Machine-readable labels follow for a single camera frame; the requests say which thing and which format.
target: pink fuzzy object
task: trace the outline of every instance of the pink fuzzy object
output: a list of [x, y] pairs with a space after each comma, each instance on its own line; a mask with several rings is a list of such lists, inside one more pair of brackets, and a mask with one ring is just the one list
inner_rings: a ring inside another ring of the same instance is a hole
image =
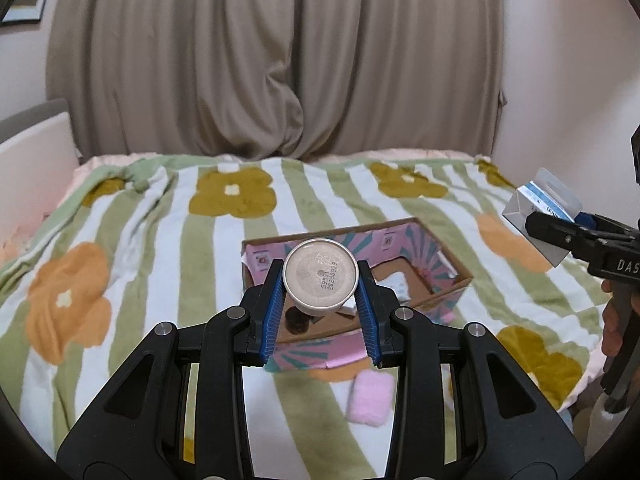
[[374, 370], [361, 371], [353, 381], [347, 420], [354, 424], [383, 426], [389, 418], [396, 378]]

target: headboard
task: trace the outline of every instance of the headboard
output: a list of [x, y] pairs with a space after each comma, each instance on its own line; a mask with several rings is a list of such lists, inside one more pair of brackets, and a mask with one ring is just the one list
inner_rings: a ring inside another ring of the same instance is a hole
[[78, 167], [68, 107], [48, 101], [0, 121], [0, 245], [35, 230]]

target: striped blanket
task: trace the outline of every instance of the striped blanket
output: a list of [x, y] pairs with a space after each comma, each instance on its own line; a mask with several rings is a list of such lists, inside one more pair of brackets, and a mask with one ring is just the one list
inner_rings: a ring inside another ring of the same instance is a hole
[[[602, 335], [607, 298], [580, 263], [567, 258], [551, 269], [501, 218], [512, 192], [487, 160], [308, 165], [157, 156], [98, 168], [0, 272], [0, 386], [54, 456], [155, 324], [202, 323], [238, 304], [243, 240], [417, 217], [474, 275], [450, 323], [485, 324], [560, 408]], [[369, 366], [246, 370], [255, 473], [381, 476], [391, 420], [370, 428], [344, 417], [351, 380]]]

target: white wall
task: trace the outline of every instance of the white wall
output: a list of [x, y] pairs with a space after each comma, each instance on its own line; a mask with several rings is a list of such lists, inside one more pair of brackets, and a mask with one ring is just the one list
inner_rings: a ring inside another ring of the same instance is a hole
[[0, 120], [45, 100], [45, 64], [57, 0], [37, 25], [0, 27]]
[[585, 209], [635, 225], [640, 20], [627, 0], [506, 0], [494, 161], [520, 184], [546, 167]]

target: small white box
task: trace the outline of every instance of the small white box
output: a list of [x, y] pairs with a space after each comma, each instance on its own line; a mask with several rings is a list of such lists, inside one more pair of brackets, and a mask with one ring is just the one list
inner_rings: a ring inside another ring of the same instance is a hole
[[[560, 200], [564, 204], [569, 204], [572, 210], [560, 205]], [[569, 251], [529, 237], [525, 229], [527, 216], [534, 211], [540, 211], [573, 222], [581, 208], [582, 204], [575, 195], [551, 173], [541, 168], [533, 181], [516, 189], [505, 206], [502, 216], [520, 231], [551, 265], [557, 267]]]

